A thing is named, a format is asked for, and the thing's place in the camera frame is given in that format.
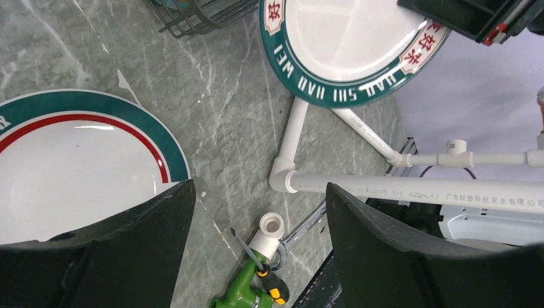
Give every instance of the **green rim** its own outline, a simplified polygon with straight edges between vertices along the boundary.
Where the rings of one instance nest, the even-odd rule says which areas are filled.
[[[136,127],[166,161],[170,182],[189,179],[185,155],[170,131],[152,114],[122,98],[86,90],[54,90],[21,96],[0,104],[0,141],[44,116],[59,113],[99,113]]]
[[[451,32],[428,19],[400,56],[380,72],[355,81],[330,81],[310,72],[293,53],[285,25],[286,1],[260,0],[260,34],[266,57],[294,95],[326,108],[352,108],[390,95],[425,67]]]

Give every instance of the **white wall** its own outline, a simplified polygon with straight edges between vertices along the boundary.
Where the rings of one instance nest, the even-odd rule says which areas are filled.
[[[536,93],[544,87],[544,37],[525,31],[486,47],[452,33],[435,58],[395,94],[408,136],[422,154],[442,153],[449,139],[468,151],[500,153],[536,147],[542,119]],[[478,178],[544,181],[544,168],[477,166]],[[426,175],[469,178],[434,167]]]

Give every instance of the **gray marble surface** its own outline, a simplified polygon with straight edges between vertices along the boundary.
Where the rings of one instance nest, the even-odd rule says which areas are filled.
[[[268,186],[293,98],[264,56],[257,16],[180,40],[160,27],[144,0],[0,1],[0,101],[82,88],[155,114],[182,145],[199,196],[172,307],[207,307],[245,258],[229,227],[249,240],[261,215],[275,211],[292,230],[323,196]],[[404,143],[393,99],[356,112],[394,148]],[[296,162],[321,173],[386,170],[331,111],[312,106]],[[293,299],[331,250],[326,225],[311,230],[279,272]]]

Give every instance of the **wire rack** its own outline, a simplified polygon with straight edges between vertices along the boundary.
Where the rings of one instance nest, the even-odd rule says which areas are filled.
[[[255,11],[259,0],[148,0],[164,27],[176,39],[206,34]]]

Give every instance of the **green-rimmed plate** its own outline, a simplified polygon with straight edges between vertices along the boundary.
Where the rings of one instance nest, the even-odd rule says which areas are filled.
[[[170,131],[117,96],[63,89],[0,103],[0,244],[48,240],[187,180]]]
[[[293,94],[327,108],[391,94],[450,33],[396,0],[260,0],[259,10],[276,75]]]

